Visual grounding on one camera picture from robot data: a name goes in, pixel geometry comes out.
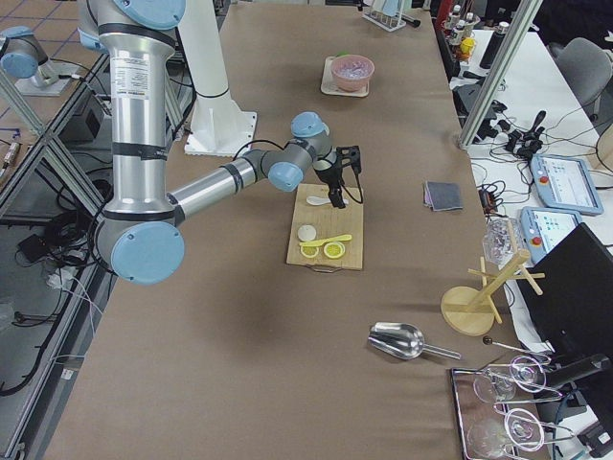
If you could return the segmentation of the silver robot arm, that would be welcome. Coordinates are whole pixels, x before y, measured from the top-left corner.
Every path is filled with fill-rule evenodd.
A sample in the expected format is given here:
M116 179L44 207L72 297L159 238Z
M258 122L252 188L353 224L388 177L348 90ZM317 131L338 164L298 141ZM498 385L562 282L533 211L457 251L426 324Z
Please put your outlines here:
M119 277L139 285L170 277L185 253L180 223L262 179L291 192L314 170L333 206L343 206L342 173L360 171L360 152L336 147L316 113L297 115L280 149L240 148L256 116L230 95L212 2L82 1L79 35L83 46L110 58L114 194L95 243ZM168 191L167 63L176 50L188 62L195 92L195 150L230 153L233 160Z

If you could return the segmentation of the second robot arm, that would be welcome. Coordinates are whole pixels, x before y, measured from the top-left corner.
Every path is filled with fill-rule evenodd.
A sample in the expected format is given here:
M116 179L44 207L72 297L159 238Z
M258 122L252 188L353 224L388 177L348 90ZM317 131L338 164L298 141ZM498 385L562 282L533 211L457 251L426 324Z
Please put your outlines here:
M15 87L24 96L58 97L68 85L68 80L60 78L62 64L49 58L26 26L1 32L1 68L15 79Z

